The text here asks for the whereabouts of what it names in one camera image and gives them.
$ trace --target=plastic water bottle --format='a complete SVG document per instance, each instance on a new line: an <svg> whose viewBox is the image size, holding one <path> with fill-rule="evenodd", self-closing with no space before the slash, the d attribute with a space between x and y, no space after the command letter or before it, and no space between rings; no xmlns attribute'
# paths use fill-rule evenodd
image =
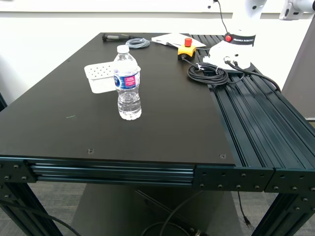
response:
<svg viewBox="0 0 315 236"><path fill-rule="evenodd" d="M114 60L114 80L118 92L118 111L123 119L137 119L141 116L140 67L129 53L127 45L118 46L117 52Z"/></svg>

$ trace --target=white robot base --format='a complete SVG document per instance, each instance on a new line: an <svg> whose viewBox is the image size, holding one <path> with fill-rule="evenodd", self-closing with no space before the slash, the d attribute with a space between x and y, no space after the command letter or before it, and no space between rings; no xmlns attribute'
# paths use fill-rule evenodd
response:
<svg viewBox="0 0 315 236"><path fill-rule="evenodd" d="M225 63L228 59L231 63L237 61L240 68L248 69L251 66L251 52L252 45L236 45L221 41L210 49L209 57L205 57L203 62L208 62L225 70L235 70Z"/></svg>

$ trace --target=table leg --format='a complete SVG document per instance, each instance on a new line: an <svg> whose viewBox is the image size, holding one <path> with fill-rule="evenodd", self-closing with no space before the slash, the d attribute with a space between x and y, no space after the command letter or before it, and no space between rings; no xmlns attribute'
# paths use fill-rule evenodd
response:
<svg viewBox="0 0 315 236"><path fill-rule="evenodd" d="M0 199L46 213L27 183L2 183L0 186ZM10 206L0 207L27 236L62 236L50 219Z"/></svg>
<svg viewBox="0 0 315 236"><path fill-rule="evenodd" d="M292 236L315 213L315 194L278 194L252 236Z"/></svg>

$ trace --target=bottle cap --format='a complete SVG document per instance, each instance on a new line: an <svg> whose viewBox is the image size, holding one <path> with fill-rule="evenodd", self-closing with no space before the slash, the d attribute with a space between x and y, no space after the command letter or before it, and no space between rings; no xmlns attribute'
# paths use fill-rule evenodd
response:
<svg viewBox="0 0 315 236"><path fill-rule="evenodd" d="M117 47L117 52L118 53L128 53L129 52L129 47L127 45L119 45Z"/></svg>

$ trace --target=screw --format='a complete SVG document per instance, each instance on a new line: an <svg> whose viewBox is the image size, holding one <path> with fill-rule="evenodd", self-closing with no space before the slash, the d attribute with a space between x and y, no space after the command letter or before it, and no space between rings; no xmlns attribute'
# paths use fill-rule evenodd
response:
<svg viewBox="0 0 315 236"><path fill-rule="evenodd" d="M220 154L220 158L223 160L226 159L226 154Z"/></svg>
<svg viewBox="0 0 315 236"><path fill-rule="evenodd" d="M88 154L94 154L94 149L93 148L88 149Z"/></svg>

